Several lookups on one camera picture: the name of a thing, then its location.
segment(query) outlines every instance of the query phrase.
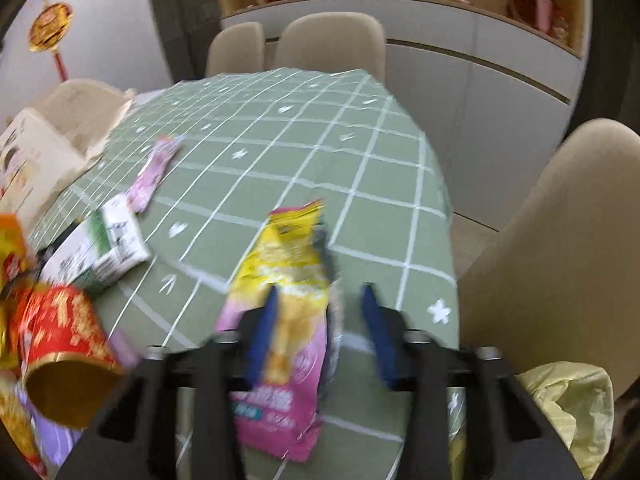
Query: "pink snack bag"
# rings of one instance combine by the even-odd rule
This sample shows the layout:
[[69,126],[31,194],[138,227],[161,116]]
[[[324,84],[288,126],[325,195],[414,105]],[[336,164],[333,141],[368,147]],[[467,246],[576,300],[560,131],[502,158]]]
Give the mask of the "pink snack bag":
[[323,203],[279,209],[242,261],[217,330],[232,330],[242,313],[278,288],[278,319],[262,381],[232,393],[238,438],[279,458],[304,462],[316,444],[320,391],[335,370],[342,308],[323,273],[312,238]]
[[164,175],[166,165],[180,148],[180,141],[181,137],[171,139],[160,136],[156,139],[156,143],[146,159],[146,164],[127,191],[127,199],[134,213],[142,213],[151,202],[151,197]]

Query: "chair backrest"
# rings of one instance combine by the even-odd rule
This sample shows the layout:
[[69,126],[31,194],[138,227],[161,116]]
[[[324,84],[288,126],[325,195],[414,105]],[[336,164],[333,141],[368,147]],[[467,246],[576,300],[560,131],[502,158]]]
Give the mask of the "chair backrest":
[[640,137],[580,126],[458,289],[461,344],[496,346],[517,372],[601,366],[624,393],[640,375]]
[[222,30],[211,42],[206,77],[220,73],[264,70],[264,31],[258,22],[246,22]]
[[385,31],[378,20],[360,12],[303,16],[282,33],[274,66],[320,72],[361,68],[384,82]]

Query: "floor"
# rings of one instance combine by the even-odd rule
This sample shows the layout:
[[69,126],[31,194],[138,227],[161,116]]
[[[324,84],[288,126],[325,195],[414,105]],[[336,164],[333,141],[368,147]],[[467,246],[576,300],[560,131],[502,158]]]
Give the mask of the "floor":
[[451,249],[456,276],[460,278],[480,253],[491,244],[498,231],[454,214],[451,222]]

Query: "green tablecloth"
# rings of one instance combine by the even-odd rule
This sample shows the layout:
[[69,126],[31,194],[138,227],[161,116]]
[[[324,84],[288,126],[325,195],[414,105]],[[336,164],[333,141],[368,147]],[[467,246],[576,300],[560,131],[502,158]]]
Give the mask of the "green tablecloth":
[[[391,478],[408,397],[386,391],[376,376],[359,314],[362,283],[377,283],[384,304],[416,328],[458,344],[447,195],[424,133],[363,71],[281,68],[182,82],[114,129],[100,163],[60,195],[32,242],[53,240],[73,218],[127,190],[159,134],[184,140],[139,215],[154,257],[96,301],[105,328],[117,324],[141,348],[199,345],[269,211],[324,198],[346,294],[326,423],[308,463],[246,450],[246,468],[260,480]],[[177,449],[188,476],[191,396],[181,398]],[[451,392],[452,434],[461,404],[462,393]]]

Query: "metal screw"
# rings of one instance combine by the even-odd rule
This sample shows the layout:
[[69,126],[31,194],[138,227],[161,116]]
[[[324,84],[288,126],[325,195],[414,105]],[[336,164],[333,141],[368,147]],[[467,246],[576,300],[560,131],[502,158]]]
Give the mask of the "metal screw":
[[425,344],[430,343],[431,339],[422,330],[407,330],[404,333],[404,341],[410,344]]
[[146,355],[145,359],[150,359],[152,361],[161,361],[164,359],[166,355],[166,350],[163,346],[150,345],[146,347]]
[[223,330],[216,336],[216,342],[219,344],[237,343],[238,337],[238,332],[235,330]]
[[482,361],[491,361],[493,359],[500,359],[500,351],[495,346],[482,346],[476,350],[476,355],[482,359]]

